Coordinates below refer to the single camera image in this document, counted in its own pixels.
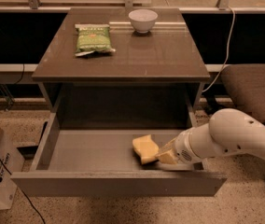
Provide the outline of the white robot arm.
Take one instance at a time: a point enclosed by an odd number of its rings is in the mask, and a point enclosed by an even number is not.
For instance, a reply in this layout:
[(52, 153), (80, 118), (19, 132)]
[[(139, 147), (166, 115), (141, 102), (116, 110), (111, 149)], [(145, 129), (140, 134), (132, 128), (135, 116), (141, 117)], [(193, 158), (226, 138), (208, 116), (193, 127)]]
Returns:
[(191, 164), (238, 154), (265, 160), (265, 125), (242, 111), (226, 108), (208, 123), (180, 133), (159, 149), (156, 158), (166, 164)]

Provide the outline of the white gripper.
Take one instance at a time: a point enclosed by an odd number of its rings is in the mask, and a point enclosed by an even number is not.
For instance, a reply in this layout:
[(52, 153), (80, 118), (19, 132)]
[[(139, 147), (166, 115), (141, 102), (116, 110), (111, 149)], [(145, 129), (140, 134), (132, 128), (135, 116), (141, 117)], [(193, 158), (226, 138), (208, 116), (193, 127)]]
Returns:
[(189, 141), (190, 135), (191, 129), (180, 133), (176, 138), (173, 138), (160, 148), (159, 152), (156, 154), (156, 158), (163, 164), (178, 164), (178, 158), (186, 164), (202, 162), (202, 158), (196, 155), (191, 148)]

